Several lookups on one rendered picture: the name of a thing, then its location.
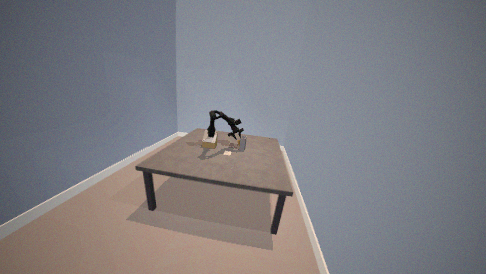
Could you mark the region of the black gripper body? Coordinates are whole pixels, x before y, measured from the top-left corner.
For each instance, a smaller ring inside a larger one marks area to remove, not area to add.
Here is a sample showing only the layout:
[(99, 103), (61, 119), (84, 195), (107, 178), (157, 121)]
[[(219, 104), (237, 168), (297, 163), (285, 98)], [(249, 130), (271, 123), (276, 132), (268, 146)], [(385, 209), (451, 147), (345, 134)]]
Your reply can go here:
[(233, 131), (233, 133), (232, 133), (232, 132), (231, 132), (231, 133), (229, 133), (229, 134), (228, 134), (228, 137), (229, 137), (229, 136), (234, 135), (235, 133), (238, 133), (238, 132), (240, 133), (240, 132), (243, 132), (243, 131), (244, 131), (244, 129), (243, 129), (243, 128), (242, 128), (242, 129), (240, 129), (240, 130), (237, 130), (236, 126), (232, 127), (232, 128), (231, 128), (231, 130)]

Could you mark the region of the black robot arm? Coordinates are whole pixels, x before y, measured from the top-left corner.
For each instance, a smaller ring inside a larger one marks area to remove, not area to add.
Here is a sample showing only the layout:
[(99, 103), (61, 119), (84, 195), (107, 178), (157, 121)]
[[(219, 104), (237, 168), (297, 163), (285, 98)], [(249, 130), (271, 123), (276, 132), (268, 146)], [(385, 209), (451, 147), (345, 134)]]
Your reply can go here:
[[(219, 114), (218, 117), (216, 117), (216, 114)], [(236, 126), (236, 125), (239, 125), (241, 124), (241, 120), (240, 119), (237, 119), (235, 120), (234, 118), (231, 118), (231, 117), (228, 117), (226, 116), (222, 111), (217, 111), (217, 110), (212, 110), (209, 112), (209, 115), (210, 115), (210, 126), (207, 128), (207, 133), (208, 133), (208, 137), (214, 137), (215, 135), (215, 126), (214, 126), (214, 121), (216, 119), (219, 119), (219, 118), (223, 118), (225, 121), (227, 121), (227, 123), (232, 127)]]

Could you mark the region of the grey open bin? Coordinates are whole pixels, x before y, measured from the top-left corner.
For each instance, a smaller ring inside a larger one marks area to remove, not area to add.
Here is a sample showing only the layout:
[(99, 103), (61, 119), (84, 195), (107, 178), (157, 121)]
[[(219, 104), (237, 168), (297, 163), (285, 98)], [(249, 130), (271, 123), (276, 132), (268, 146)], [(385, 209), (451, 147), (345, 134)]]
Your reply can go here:
[(246, 147), (246, 138), (247, 138), (247, 136), (242, 136), (242, 138), (240, 138), (239, 151), (244, 151), (245, 150), (245, 147)]

